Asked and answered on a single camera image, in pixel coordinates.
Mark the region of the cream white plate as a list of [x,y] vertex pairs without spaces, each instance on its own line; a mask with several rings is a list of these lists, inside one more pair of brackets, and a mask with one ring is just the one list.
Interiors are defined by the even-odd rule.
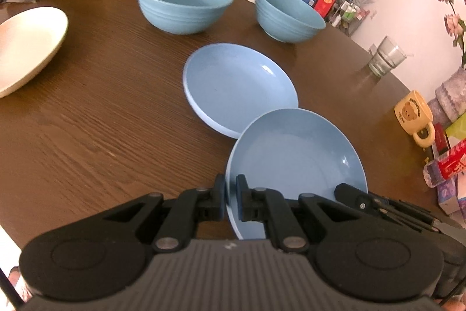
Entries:
[[25,10],[1,24],[1,97],[27,84],[48,65],[68,26],[66,13],[49,6]]

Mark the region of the blue bowl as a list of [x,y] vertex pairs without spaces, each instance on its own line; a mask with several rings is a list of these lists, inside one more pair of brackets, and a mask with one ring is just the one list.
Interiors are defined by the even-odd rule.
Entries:
[[215,24],[234,0],[138,0],[145,19],[174,35],[193,35]]
[[302,0],[255,0],[264,32],[282,43],[301,43],[326,28],[322,16]]

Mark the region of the clear drinking glass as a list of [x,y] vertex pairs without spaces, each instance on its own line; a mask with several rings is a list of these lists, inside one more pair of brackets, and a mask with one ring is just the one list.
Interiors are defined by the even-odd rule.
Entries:
[[377,77],[384,77],[401,64],[407,55],[389,36],[380,42],[368,63],[369,69]]

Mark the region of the grey flower vase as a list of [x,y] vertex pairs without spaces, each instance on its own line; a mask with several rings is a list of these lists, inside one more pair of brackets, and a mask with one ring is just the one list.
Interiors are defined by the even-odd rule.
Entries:
[[452,124],[465,113],[465,70],[459,68],[435,90],[437,120]]

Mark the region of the red labelled plastic bottle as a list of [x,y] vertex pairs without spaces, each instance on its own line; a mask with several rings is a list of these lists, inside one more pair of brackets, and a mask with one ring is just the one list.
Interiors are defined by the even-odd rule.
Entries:
[[465,171],[465,140],[430,161],[423,169],[425,183],[434,188]]

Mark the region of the pink artificial flowers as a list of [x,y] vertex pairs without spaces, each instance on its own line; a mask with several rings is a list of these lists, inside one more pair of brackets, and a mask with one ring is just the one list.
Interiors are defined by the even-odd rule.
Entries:
[[447,34],[453,39],[453,47],[461,50],[461,69],[465,69],[465,21],[455,9],[455,0],[437,0],[446,3],[451,8],[451,13],[444,16],[444,26]]

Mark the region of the light blue plate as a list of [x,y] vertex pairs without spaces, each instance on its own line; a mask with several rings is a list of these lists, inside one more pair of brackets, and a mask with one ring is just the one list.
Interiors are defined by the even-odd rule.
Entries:
[[349,139],[326,118],[300,108],[257,118],[237,139],[227,161],[230,224],[239,239],[261,239],[262,224],[239,217],[235,180],[240,174],[251,189],[275,189],[290,200],[302,193],[332,200],[341,183],[368,190],[363,164]]
[[183,90],[194,113],[233,139],[257,117],[296,108],[299,99],[286,72],[273,60],[233,43],[206,45],[187,59]]

